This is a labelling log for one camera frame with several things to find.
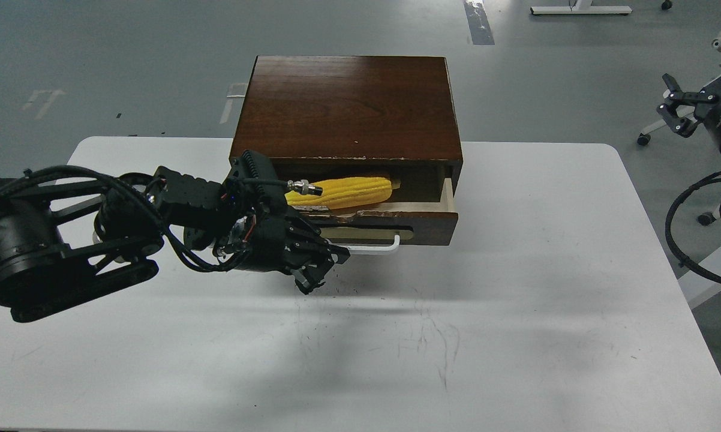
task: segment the toy corn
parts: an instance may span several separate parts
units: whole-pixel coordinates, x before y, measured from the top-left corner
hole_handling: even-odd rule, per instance
[[[286,201],[289,205],[322,205],[334,210],[384,202],[393,193],[393,184],[385,177],[346,177],[313,184],[323,188],[322,195],[289,192]]]

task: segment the box lid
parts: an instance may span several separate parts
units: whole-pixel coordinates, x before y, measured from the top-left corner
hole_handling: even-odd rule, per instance
[[[259,56],[231,157],[448,164],[462,149],[441,57]]]

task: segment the gray floor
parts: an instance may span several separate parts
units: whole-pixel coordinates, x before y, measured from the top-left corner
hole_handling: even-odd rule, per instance
[[[256,55],[439,55],[462,140],[612,145],[664,244],[670,203],[721,170],[721,156],[703,130],[657,131],[646,148],[635,138],[656,120],[663,73],[686,90],[720,74],[710,41],[721,0],[669,11],[601,2],[629,4],[631,16],[528,13],[564,3],[486,0],[495,44],[474,46],[459,0],[0,2],[0,175],[64,163],[92,135],[232,137],[240,101],[220,123],[224,96],[248,81]],[[55,90],[45,108],[51,93],[26,103]],[[696,259],[721,245],[721,226],[694,221],[718,194],[678,213],[678,242]],[[695,316],[721,370],[721,295]]]

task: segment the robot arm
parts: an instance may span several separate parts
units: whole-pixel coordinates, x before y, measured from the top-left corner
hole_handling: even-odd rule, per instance
[[[46,184],[61,178],[92,180]],[[113,178],[61,166],[0,178],[0,305],[16,322],[32,322],[147,281],[158,273],[147,257],[163,238],[194,271],[280,271],[310,293],[349,252],[287,205],[287,190],[322,192],[306,181],[278,180],[270,159],[254,151],[237,158],[222,183],[166,167],[152,176]],[[88,195],[97,197],[50,210],[53,200]],[[64,243],[57,227],[95,212],[100,242],[76,249]],[[184,227],[183,240],[172,224]],[[218,263],[194,252],[209,247]],[[105,271],[114,260],[125,265]]]

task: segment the metal connector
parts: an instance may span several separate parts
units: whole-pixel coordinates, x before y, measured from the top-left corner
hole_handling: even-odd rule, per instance
[[[323,188],[310,184],[309,181],[304,179],[297,181],[289,180],[286,182],[286,188],[289,189],[289,191],[294,191],[302,195],[317,195],[320,197],[320,195],[323,194]]]

